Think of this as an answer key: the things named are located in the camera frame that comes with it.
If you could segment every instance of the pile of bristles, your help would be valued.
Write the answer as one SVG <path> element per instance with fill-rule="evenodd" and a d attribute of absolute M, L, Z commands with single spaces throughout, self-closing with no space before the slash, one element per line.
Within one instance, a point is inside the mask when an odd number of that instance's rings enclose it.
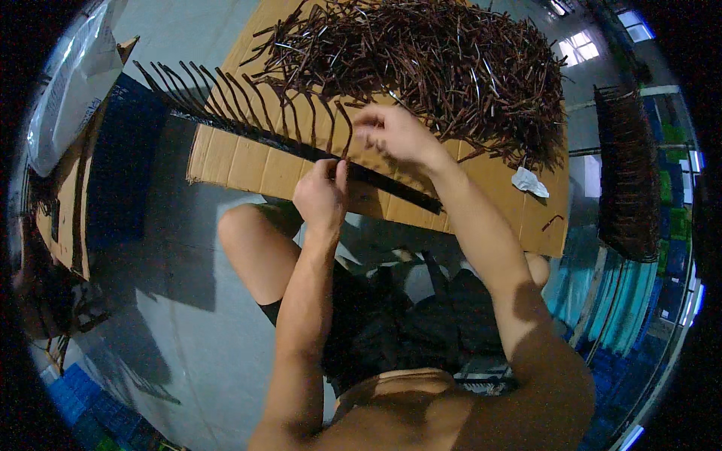
<path fill-rule="evenodd" d="M 269 54 L 256 83 L 350 96 L 352 107 L 390 94 L 441 141 L 471 144 L 465 159 L 489 152 L 514 168 L 560 165 L 565 63 L 529 20 L 461 0 L 326 0 L 302 19 L 304 3 L 254 35 L 271 33 L 241 63 Z"/>

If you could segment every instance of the white paper scrap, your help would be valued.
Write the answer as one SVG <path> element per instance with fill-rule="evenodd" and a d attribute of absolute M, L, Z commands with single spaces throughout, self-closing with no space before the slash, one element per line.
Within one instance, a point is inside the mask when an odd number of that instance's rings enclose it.
<path fill-rule="evenodd" d="M 511 183 L 522 191 L 529 191 L 538 197 L 549 197 L 549 191 L 532 171 L 519 167 L 511 176 Z"/>

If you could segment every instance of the knee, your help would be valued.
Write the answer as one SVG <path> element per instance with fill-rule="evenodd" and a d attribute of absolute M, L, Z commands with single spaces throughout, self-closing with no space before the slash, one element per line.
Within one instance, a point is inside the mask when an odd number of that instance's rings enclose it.
<path fill-rule="evenodd" d="M 264 215 L 258 210 L 254 203 L 243 203 L 239 206 L 228 209 L 218 221 L 218 238 L 221 244 L 229 240 L 238 240 L 240 237 L 249 236 L 258 230 Z"/>
<path fill-rule="evenodd" d="M 539 254 L 525 253 L 526 262 L 529 265 L 529 272 L 531 272 L 531 278 L 534 280 L 534 284 L 539 289 L 544 288 L 549 280 L 549 262 L 546 258 Z"/>

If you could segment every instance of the black shorts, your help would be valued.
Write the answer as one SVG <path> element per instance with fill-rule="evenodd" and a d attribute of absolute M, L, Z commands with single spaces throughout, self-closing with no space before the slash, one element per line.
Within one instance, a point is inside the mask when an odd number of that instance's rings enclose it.
<path fill-rule="evenodd" d="M 382 372 L 432 367 L 453 375 L 472 355 L 503 355 L 491 296 L 471 271 L 459 271 L 444 296 L 413 305 L 391 288 L 386 270 L 368 281 L 334 266 L 321 368 L 337 397 Z M 260 306 L 274 325 L 281 302 Z"/>

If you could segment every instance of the cardboard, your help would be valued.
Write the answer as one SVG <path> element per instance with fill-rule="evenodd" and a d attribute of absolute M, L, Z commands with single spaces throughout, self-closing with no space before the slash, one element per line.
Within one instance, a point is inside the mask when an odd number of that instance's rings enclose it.
<path fill-rule="evenodd" d="M 118 44 L 121 61 L 128 61 L 139 36 Z M 53 257 L 70 271 L 90 280 L 90 264 L 85 240 L 87 220 L 87 188 L 92 154 L 100 133 L 108 98 L 98 106 L 85 130 L 78 136 L 58 162 L 50 177 L 55 178 L 58 199 L 58 240 L 52 237 L 53 217 L 38 209 L 35 223 L 40 236 Z"/>
<path fill-rule="evenodd" d="M 322 0 L 311 0 L 303 7 L 303 14 L 308 14 L 314 4 L 322 4 Z M 236 79 L 241 74 L 255 74 L 261 71 L 265 57 L 260 57 L 242 68 L 238 67 L 241 61 L 253 55 L 251 49 L 259 43 L 265 42 L 268 36 L 253 38 L 253 33 L 274 25 L 278 19 L 285 19 L 298 6 L 299 1 L 261 0 L 248 20 L 245 29 L 241 31 L 221 69 L 230 72 Z M 277 132 L 282 130 L 281 110 L 276 101 L 276 95 L 270 87 L 262 84 L 258 88 L 266 100 L 269 116 L 274 122 Z M 213 88 L 217 96 L 217 87 Z M 253 110 L 261 112 L 261 104 L 251 89 L 248 89 Z M 393 98 L 386 95 L 377 95 L 375 99 L 381 104 L 393 104 Z M 342 98 L 341 102 L 351 100 Z M 326 148 L 331 120 L 321 104 L 316 102 L 316 146 Z M 348 125 L 343 116 L 335 112 L 336 129 L 333 138 L 333 153 L 340 155 L 348 137 Z M 310 143 L 311 109 L 303 96 L 294 101 L 298 114 L 298 128 L 303 141 Z M 353 121 L 358 110 L 346 108 Z M 286 107 L 286 117 L 289 136 L 295 138 L 296 127 L 292 119 L 290 107 Z M 566 127 L 560 137 L 562 145 L 559 150 L 564 155 L 564 167 L 556 169 L 554 173 L 543 171 L 537 173 L 540 181 L 549 190 L 550 197 L 546 200 L 534 198 L 517 190 L 511 184 L 514 170 L 508 168 L 501 159 L 490 159 L 486 155 L 473 158 L 461 164 L 470 178 L 492 199 L 501 210 L 511 227 L 518 232 L 524 250 L 560 257 L 564 249 L 567 233 L 567 190 L 569 188 L 569 169 Z M 462 158 L 471 151 L 471 146 L 462 141 L 447 141 L 444 147 L 455 158 Z M 349 158 L 363 166 L 383 173 L 396 180 L 433 194 L 429 180 L 414 178 L 404 174 L 380 158 L 372 149 L 363 149 L 363 145 L 353 141 L 349 149 Z M 254 193 L 266 194 L 278 198 L 290 199 L 296 182 L 312 167 L 312 163 L 299 157 L 286 154 L 263 144 L 246 138 L 217 130 L 208 126 L 199 126 L 191 149 L 188 161 L 187 178 L 190 182 L 206 182 Z M 450 224 L 445 213 L 435 215 L 400 198 L 384 191 L 370 187 L 364 183 L 353 183 L 351 186 L 349 210 L 371 217 L 401 222 L 426 229 L 451 232 Z M 544 231 L 542 227 L 555 215 L 556 218 Z"/>

